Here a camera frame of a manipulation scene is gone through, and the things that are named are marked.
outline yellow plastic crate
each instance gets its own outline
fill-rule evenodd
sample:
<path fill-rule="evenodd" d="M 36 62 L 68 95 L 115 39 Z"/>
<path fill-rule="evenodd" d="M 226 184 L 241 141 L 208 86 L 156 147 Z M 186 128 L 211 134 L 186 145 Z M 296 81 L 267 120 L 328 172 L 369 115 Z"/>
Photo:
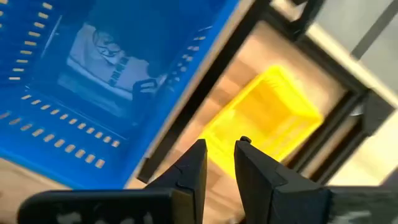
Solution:
<path fill-rule="evenodd" d="M 234 145 L 241 136 L 281 161 L 322 123 L 323 117 L 280 66 L 252 80 L 201 134 L 208 155 L 235 178 Z"/>

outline yellow bin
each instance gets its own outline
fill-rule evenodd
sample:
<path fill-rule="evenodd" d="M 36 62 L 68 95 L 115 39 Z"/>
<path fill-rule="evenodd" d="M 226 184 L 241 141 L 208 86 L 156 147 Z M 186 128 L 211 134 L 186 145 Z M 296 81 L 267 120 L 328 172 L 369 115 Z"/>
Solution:
<path fill-rule="evenodd" d="M 241 136 L 281 161 L 322 123 L 323 117 L 294 86 L 286 71 L 272 66 L 252 80 L 201 134 L 209 157 L 235 178 L 234 145 Z"/>

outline blue bin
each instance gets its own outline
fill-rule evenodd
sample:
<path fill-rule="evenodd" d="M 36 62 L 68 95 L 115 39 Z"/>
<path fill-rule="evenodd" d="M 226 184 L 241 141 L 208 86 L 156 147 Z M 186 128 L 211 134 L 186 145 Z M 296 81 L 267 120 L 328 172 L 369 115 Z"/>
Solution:
<path fill-rule="evenodd" d="M 0 0 L 0 156 L 123 188 L 238 0 Z"/>

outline wooden floor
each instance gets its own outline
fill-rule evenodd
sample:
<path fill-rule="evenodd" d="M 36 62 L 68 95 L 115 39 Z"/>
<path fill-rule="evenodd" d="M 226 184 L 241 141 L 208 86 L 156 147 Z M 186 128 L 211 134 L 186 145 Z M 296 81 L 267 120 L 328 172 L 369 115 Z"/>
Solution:
<path fill-rule="evenodd" d="M 343 96 L 345 89 L 328 77 L 315 64 L 282 39 L 266 24 L 258 24 L 218 84 L 214 87 L 192 122 L 177 141 L 173 151 L 161 165 L 157 175 L 173 164 L 197 139 L 205 125 L 230 102 L 258 73 L 270 65 L 283 65 L 292 78 L 322 114 L 327 115 Z M 398 164 L 398 115 L 371 137 L 344 166 L 332 184 L 377 185 Z M 203 223 L 233 223 L 243 216 L 238 186 L 220 168 L 208 161 L 205 214 Z M 0 223 L 15 223 L 15 212 L 28 196 L 62 186 L 38 179 L 30 172 L 0 161 Z M 144 184 L 133 180 L 129 188 Z"/>

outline black metal frame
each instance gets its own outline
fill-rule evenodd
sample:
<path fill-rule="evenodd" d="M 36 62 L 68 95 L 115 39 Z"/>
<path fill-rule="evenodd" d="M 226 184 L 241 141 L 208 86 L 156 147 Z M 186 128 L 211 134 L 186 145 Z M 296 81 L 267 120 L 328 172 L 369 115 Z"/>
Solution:
<path fill-rule="evenodd" d="M 325 122 L 309 137 L 302 149 L 287 164 L 287 167 L 297 172 L 303 171 L 352 111 L 358 106 L 366 108 L 354 128 L 310 177 L 315 182 L 327 183 L 366 137 L 372 135 L 387 119 L 394 108 L 375 92 L 364 86 L 305 35 L 308 26 L 312 23 L 323 2 L 324 0 L 309 0 L 301 18 L 290 22 L 270 7 L 267 1 L 256 0 L 153 155 L 146 159 L 138 179 L 143 182 L 149 181 L 250 31 L 253 30 L 258 21 L 265 21 L 348 90 L 326 117 Z"/>

